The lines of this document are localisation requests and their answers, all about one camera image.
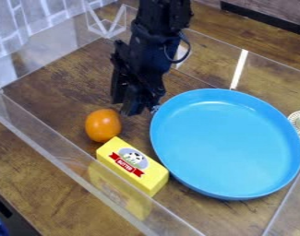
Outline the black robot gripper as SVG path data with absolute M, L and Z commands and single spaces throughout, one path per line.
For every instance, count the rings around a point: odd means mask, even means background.
M 132 33 L 129 43 L 116 40 L 116 52 L 110 57 L 114 65 L 112 102 L 122 103 L 120 113 L 125 116 L 138 115 L 145 109 L 151 113 L 157 111 L 167 91 L 163 76 L 171 68 L 181 42 L 177 33 L 152 34 L 136 21 Z

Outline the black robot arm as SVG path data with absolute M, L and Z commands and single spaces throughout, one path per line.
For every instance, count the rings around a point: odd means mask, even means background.
M 110 57 L 112 102 L 122 104 L 122 115 L 138 115 L 145 108 L 153 112 L 160 106 L 164 74 L 192 51 L 183 30 L 193 15 L 191 0 L 140 0 L 130 41 L 116 40 Z

